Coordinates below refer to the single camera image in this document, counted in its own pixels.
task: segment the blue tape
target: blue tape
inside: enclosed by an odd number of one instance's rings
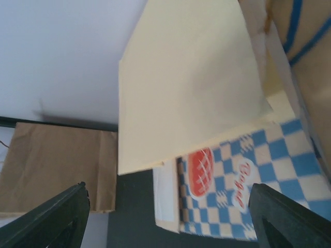
[[[301,9],[302,9],[302,0],[293,0],[290,27],[288,30],[288,35],[286,37],[286,42],[283,45],[285,53],[287,53],[293,45],[295,34],[299,26]]]
[[[320,30],[315,34],[315,36],[293,57],[290,59],[289,63],[290,66],[294,66],[302,56],[304,56],[307,52],[312,49],[315,44],[322,39],[322,37],[326,34],[326,32],[331,27],[331,17],[329,17],[326,22],[323,24],[323,26],[320,28]]]

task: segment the blue checkered paper bag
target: blue checkered paper bag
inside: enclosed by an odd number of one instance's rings
[[[253,183],[265,183],[331,221],[331,191],[299,120],[177,161],[182,232],[256,240],[248,209]]]

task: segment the gray surface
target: gray surface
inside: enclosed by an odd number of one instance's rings
[[[176,234],[155,225],[151,170],[117,178],[116,210],[109,214],[107,247],[259,247],[256,242]]]

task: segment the white wall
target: white wall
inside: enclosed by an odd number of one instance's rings
[[[118,123],[118,61],[145,2],[0,1],[0,116]]]

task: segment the checkered pattern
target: checkered pattern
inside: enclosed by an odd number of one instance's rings
[[[241,213],[231,201],[236,165],[242,158],[250,159],[257,167],[254,182],[265,183],[331,220],[331,191],[299,120],[221,143],[211,150],[214,182],[200,201],[190,196],[187,162],[184,158],[178,160],[181,231],[218,238],[257,238],[249,211]]]

